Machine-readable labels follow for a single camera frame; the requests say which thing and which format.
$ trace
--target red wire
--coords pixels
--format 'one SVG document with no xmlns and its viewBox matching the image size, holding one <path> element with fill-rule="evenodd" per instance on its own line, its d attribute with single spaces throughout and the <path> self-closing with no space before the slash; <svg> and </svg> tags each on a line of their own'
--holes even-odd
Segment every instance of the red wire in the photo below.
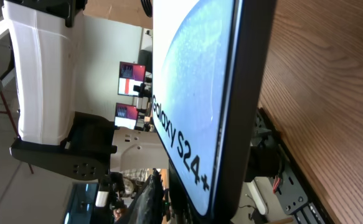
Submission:
<svg viewBox="0 0 363 224">
<path fill-rule="evenodd" d="M 275 194 L 276 189 L 278 188 L 281 179 L 278 176 L 275 176 L 274 183 L 273 183 L 273 193 Z"/>
</svg>

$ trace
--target black metal bracket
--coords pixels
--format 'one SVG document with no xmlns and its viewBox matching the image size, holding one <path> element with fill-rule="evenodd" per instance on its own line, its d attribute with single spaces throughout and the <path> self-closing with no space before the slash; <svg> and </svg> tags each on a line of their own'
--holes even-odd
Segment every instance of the black metal bracket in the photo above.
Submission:
<svg viewBox="0 0 363 224">
<path fill-rule="evenodd" d="M 267 155 L 265 154 L 265 156 L 260 157 L 260 161 L 271 167 L 271 172 L 267 173 L 271 183 L 274 182 L 271 175 L 274 175 L 276 168 L 279 167 L 277 175 L 283 179 L 283 183 L 280 184 L 275 195 L 280 201 L 284 212 L 287 215 L 292 215 L 297 223 L 332 223 L 330 216 L 319 201 L 313 188 L 282 141 L 280 132 L 276 130 L 271 119 L 262 108 L 257 112 L 254 133 L 252 137 L 253 153 L 255 150 L 269 150 L 276 152 L 279 156 L 278 158 L 280 158 L 280 160 L 276 160 L 274 155 L 271 154 L 273 157 L 268 157 L 266 161 L 265 156 Z M 251 165 L 249 164 L 247 177 L 249 175 L 252 176 L 252 174 L 249 174 L 251 173 L 250 167 Z"/>
<path fill-rule="evenodd" d="M 146 87 L 145 83 L 140 84 L 140 86 L 135 85 L 133 87 L 133 91 L 138 92 L 138 97 L 139 98 L 142 98 L 142 97 L 151 98 L 152 97 L 152 92 L 149 91 L 149 90 L 146 90 L 145 87 Z"/>
<path fill-rule="evenodd" d="M 251 182 L 255 177 L 275 177 L 283 172 L 285 158 L 272 134 L 273 131 L 266 128 L 258 111 L 251 139 L 245 182 Z"/>
<path fill-rule="evenodd" d="M 76 179 L 109 178 L 115 126 L 105 118 L 75 113 L 67 139 L 59 146 L 25 142 L 17 138 L 10 148 L 11 156 L 22 162 Z"/>
<path fill-rule="evenodd" d="M 86 8 L 87 0 L 5 0 L 65 19 L 66 27 L 72 27 L 75 16 Z"/>
</svg>

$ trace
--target white wall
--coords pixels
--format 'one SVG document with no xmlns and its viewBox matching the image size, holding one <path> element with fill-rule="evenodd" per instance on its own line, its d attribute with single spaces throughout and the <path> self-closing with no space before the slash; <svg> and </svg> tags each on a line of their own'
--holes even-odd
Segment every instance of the white wall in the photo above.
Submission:
<svg viewBox="0 0 363 224">
<path fill-rule="evenodd" d="M 119 62 L 137 62 L 141 27 L 85 16 L 85 55 L 76 81 L 77 111 L 115 118 L 115 105 L 132 104 L 118 95 Z"/>
</svg>

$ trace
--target screw hole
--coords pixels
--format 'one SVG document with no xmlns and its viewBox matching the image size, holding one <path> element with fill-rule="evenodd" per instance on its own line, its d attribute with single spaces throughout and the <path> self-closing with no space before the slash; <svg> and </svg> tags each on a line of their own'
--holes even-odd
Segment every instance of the screw hole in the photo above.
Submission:
<svg viewBox="0 0 363 224">
<path fill-rule="evenodd" d="M 289 177 L 289 181 L 291 182 L 291 185 L 293 185 L 293 180 L 291 177 Z"/>
</svg>

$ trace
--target white plastic housing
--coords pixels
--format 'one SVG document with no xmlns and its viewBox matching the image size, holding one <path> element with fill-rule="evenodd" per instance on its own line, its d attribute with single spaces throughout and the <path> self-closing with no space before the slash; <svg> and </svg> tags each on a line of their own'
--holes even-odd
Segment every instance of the white plastic housing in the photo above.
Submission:
<svg viewBox="0 0 363 224">
<path fill-rule="evenodd" d="M 169 158 L 157 133 L 148 133 L 121 127 L 113 133 L 111 172 L 129 169 L 168 169 Z"/>
<path fill-rule="evenodd" d="M 97 199 L 95 199 L 95 206 L 97 207 L 105 207 L 106 200 L 108 199 L 109 192 L 98 191 Z"/>
<path fill-rule="evenodd" d="M 84 18 L 65 20 L 4 1 L 2 13 L 14 47 L 23 141 L 59 145 L 73 124 L 75 72 Z"/>
<path fill-rule="evenodd" d="M 253 200 L 255 201 L 255 205 L 257 207 L 257 210 L 262 215 L 267 215 L 268 208 L 264 202 L 264 199 L 256 185 L 256 182 L 253 180 L 249 183 L 246 183 L 248 185 L 249 191 L 252 194 Z"/>
</svg>

